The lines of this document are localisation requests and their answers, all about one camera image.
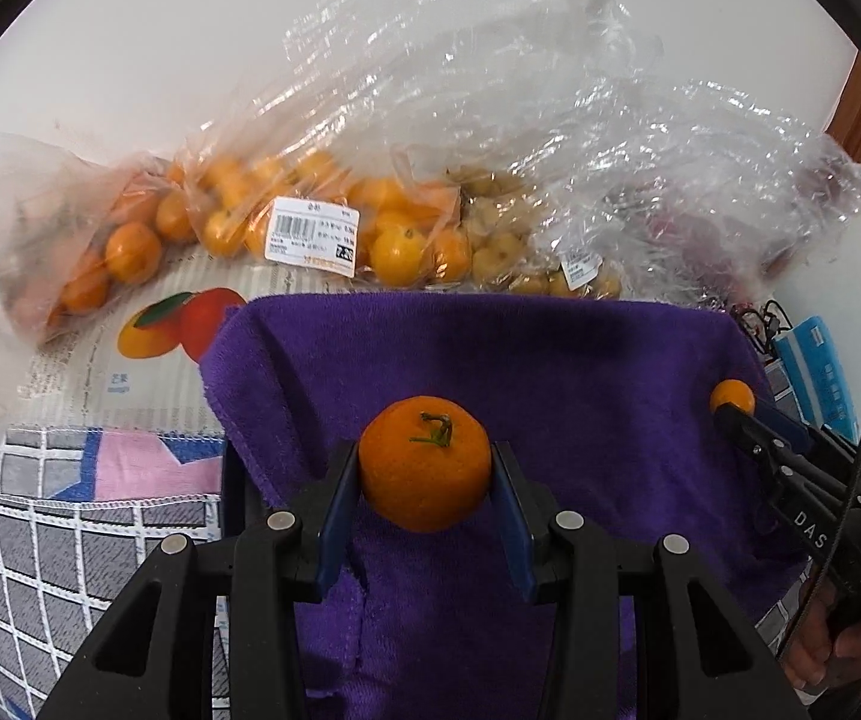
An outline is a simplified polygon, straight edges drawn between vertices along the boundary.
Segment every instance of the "small orange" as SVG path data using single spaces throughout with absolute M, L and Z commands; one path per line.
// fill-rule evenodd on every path
M 187 174 L 179 162 L 171 162 L 163 177 L 174 184 L 184 186 L 184 178 L 187 178 Z
M 221 208 L 206 220 L 201 243 L 215 257 L 232 257 L 240 251 L 246 232 L 246 220 Z
M 370 267 L 387 287 L 410 287 L 427 274 L 427 238 L 412 227 L 398 227 L 377 235 L 370 247 Z
M 143 284 L 160 269 L 163 245 L 157 234 L 139 221 L 122 224 L 107 239 L 107 270 L 124 284 Z
M 441 217 L 456 223 L 460 215 L 460 188 L 446 181 L 419 183 L 407 211 L 422 226 L 432 227 Z
M 238 160 L 229 156 L 216 156 L 203 166 L 203 172 L 197 179 L 197 184 L 203 190 L 215 189 L 228 176 L 242 175 L 243 166 Z
M 350 186 L 352 186 L 350 171 L 344 170 L 331 175 L 317 186 L 310 189 L 304 188 L 304 191 L 307 191 L 307 194 L 313 199 L 347 205 L 347 193 L 350 191 Z
M 171 244 L 192 244 L 197 235 L 187 213 L 187 195 L 180 190 L 171 191 L 157 207 L 155 227 L 160 237 Z
M 287 165 L 280 157 L 264 157 L 251 166 L 251 176 L 261 187 L 268 184 L 278 184 L 285 181 Z
M 410 204 L 400 181 L 391 177 L 363 178 L 347 191 L 347 202 L 357 210 L 404 211 Z
M 470 272 L 473 252 L 467 233 L 460 227 L 441 230 L 433 240 L 433 269 L 437 281 L 454 284 Z
M 154 190 L 125 190 L 110 207 L 107 219 L 110 220 L 111 224 L 127 224 L 130 221 L 139 221 L 148 227 L 153 226 L 159 203 L 160 198 Z
M 725 403 L 734 404 L 741 412 L 753 413 L 757 405 L 753 389 L 739 379 L 724 379 L 710 393 L 710 410 L 715 412 Z
M 266 259 L 267 226 L 270 224 L 270 214 L 274 210 L 274 201 L 271 200 L 264 208 L 255 214 L 251 214 L 247 222 L 247 232 L 244 233 L 244 245 L 254 257 L 261 262 Z
M 384 211 L 377 214 L 374 220 L 374 229 L 378 235 L 383 235 L 390 230 L 405 230 L 414 226 L 416 226 L 414 218 L 403 211 Z
M 566 276 L 563 275 L 563 271 L 555 271 L 550 274 L 550 294 L 554 298 L 582 298 L 586 293 L 585 287 L 571 290 L 571 285 L 566 283 Z
M 89 314 L 107 302 L 110 276 L 96 251 L 88 250 L 74 266 L 61 290 L 61 303 L 70 314 Z
M 231 172 L 214 187 L 220 204 L 228 211 L 240 208 L 246 212 L 250 204 L 256 200 L 257 186 L 254 178 L 246 172 Z
M 385 408 L 360 437 L 358 458 L 371 507 L 414 533 L 456 525 L 490 487 L 487 432 L 443 398 L 419 395 Z
M 331 182 L 341 172 L 329 151 L 312 151 L 294 166 L 297 183 L 304 191 Z

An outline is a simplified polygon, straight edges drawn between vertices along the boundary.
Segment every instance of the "screw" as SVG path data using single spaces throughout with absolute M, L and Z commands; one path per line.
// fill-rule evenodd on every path
M 173 533 L 172 536 L 160 541 L 160 549 L 163 549 L 164 555 L 176 555 L 187 549 L 187 537 L 182 533 Z
M 557 512 L 555 520 L 565 531 L 579 531 L 584 527 L 584 519 L 577 512 Z
M 671 533 L 669 536 L 664 536 L 664 549 L 673 555 L 686 555 L 691 549 L 691 543 L 683 536 Z
M 274 512 L 267 517 L 267 527 L 272 531 L 287 531 L 297 524 L 297 517 L 291 512 Z

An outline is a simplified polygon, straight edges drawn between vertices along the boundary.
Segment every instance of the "clear plastic bag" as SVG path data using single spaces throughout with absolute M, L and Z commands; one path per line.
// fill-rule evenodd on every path
M 179 172 L 150 155 L 119 165 L 0 136 L 0 306 L 46 343 L 153 278 L 168 245 L 196 242 Z
M 165 245 L 196 240 L 168 169 L 0 135 L 0 440 L 37 347 L 152 278 Z
M 327 0 L 286 45 L 293 76 L 182 156 L 214 253 L 262 260 L 273 198 L 309 196 L 360 210 L 384 286 L 719 305 L 861 209 L 825 136 L 647 74 L 659 41 L 616 0 Z

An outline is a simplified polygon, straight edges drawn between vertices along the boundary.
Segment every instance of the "printed fruit picture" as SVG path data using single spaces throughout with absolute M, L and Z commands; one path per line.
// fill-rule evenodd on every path
M 227 309 L 245 303 L 244 298 L 226 287 L 170 295 L 127 320 L 117 336 L 117 351 L 130 360 L 147 360 L 180 346 L 187 357 L 200 362 L 223 324 Z

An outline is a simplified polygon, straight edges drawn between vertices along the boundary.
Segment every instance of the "sticker label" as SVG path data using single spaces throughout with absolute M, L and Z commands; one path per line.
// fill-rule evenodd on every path
M 579 290 L 583 285 L 590 284 L 600 273 L 604 258 L 596 252 L 579 253 L 568 251 L 560 255 L 563 277 L 571 290 Z
M 334 203 L 278 197 L 267 223 L 264 256 L 284 265 L 302 265 L 353 276 L 360 211 Z

